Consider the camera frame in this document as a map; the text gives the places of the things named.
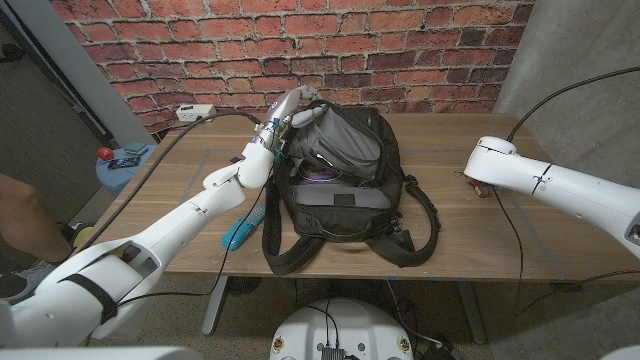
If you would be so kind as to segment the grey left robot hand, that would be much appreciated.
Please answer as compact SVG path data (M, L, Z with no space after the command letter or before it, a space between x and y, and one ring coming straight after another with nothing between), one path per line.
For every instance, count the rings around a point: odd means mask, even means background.
M323 100L319 92L308 85L285 92L269 107L266 113L266 123L255 126L256 134L252 142L267 150L274 151L285 138L290 127L305 127L327 111L328 105L325 103L312 105L308 110L298 111L303 99L311 102Z

